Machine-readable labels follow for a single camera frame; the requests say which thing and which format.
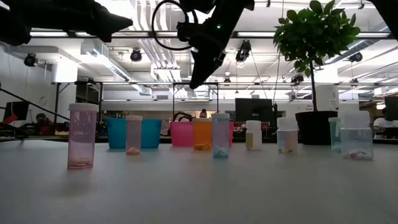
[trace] potted plant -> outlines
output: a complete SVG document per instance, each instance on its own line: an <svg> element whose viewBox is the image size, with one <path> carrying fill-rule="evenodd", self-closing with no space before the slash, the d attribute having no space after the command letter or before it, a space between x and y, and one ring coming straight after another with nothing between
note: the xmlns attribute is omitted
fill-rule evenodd
<svg viewBox="0 0 398 224"><path fill-rule="evenodd" d="M294 62L298 73L311 77L313 111L297 113L296 119L304 144L330 144L328 118L336 117L336 111L318 111L315 91L314 63L323 65L323 58L341 55L348 50L361 32L355 27L355 14L347 18L344 9L334 9L335 1L323 7L311 1L310 8L298 13L287 11L287 18L280 18L280 26L274 36L274 44L288 62Z"/></svg>

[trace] tree trunk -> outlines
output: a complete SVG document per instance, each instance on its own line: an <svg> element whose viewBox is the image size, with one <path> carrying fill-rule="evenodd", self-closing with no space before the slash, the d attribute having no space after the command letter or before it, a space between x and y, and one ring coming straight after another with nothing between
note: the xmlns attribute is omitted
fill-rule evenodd
<svg viewBox="0 0 398 224"><path fill-rule="evenodd" d="M317 92L315 91L315 78L313 74L313 64L312 61L310 63L310 68L311 68L311 86L312 86L312 105L313 105L313 110L315 112L318 111L317 108Z"/></svg>

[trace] person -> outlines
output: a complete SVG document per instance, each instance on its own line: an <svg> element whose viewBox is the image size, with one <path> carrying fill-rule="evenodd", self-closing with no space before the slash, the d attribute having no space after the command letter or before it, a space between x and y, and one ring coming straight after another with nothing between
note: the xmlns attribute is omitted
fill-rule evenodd
<svg viewBox="0 0 398 224"><path fill-rule="evenodd" d="M199 118L207 118L207 111L206 111L206 109L203 109L203 110L200 112Z"/></svg>
<svg viewBox="0 0 398 224"><path fill-rule="evenodd" d="M52 134L49 127L51 124L53 124L53 122L51 120L49 120L45 114L39 113L36 116L36 121L37 121L36 126L39 129L39 134L44 134L44 135Z"/></svg>
<svg viewBox="0 0 398 224"><path fill-rule="evenodd" d="M388 108L384 108L381 113L383 114L384 117L378 118L373 122L373 130L376 132L384 132L385 128L393 128L394 127L394 122L387 120L387 112ZM384 135L375 135L375 139L385 139L386 137Z"/></svg>

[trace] black plant pot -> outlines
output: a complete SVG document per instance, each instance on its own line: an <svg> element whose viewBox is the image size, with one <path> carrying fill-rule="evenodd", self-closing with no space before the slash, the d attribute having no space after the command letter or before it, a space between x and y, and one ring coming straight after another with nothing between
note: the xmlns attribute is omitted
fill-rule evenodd
<svg viewBox="0 0 398 224"><path fill-rule="evenodd" d="M337 111L303 112L296 114L303 144L330 145L329 118L337 117Z"/></svg>

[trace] green leaves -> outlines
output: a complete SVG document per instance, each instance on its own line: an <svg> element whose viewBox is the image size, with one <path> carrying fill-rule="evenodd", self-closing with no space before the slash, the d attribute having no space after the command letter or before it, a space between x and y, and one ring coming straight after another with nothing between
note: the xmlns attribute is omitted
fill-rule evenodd
<svg viewBox="0 0 398 224"><path fill-rule="evenodd" d="M353 17L351 18L351 22L349 23L351 26L353 26L356 22L356 14L353 14Z"/></svg>
<svg viewBox="0 0 398 224"><path fill-rule="evenodd" d="M325 8L323 9L323 14L328 14L330 10L332 9L333 5L335 4L335 0L329 2L326 4Z"/></svg>
<svg viewBox="0 0 398 224"><path fill-rule="evenodd" d="M286 19L285 18L279 18L278 19L280 24L285 24L286 23Z"/></svg>
<svg viewBox="0 0 398 224"><path fill-rule="evenodd" d="M296 11L294 10L288 10L287 11L287 17L292 21L295 22L299 19L299 16L297 15Z"/></svg>
<svg viewBox="0 0 398 224"><path fill-rule="evenodd" d="M310 2L310 8L312 9L312 11L314 11L317 14L322 14L322 5L320 2L318 1L311 1Z"/></svg>
<svg viewBox="0 0 398 224"><path fill-rule="evenodd" d="M294 62L297 72L311 75L312 62L323 65L323 58L341 55L348 45L358 38L361 29L354 27L356 16L348 19L344 9L333 9L335 1L322 8L318 1L311 1L310 8L299 12L287 11L275 27L274 45L288 62Z"/></svg>
<svg viewBox="0 0 398 224"><path fill-rule="evenodd" d="M334 9L330 14L338 15L338 14L340 14L342 12L344 12L344 9Z"/></svg>

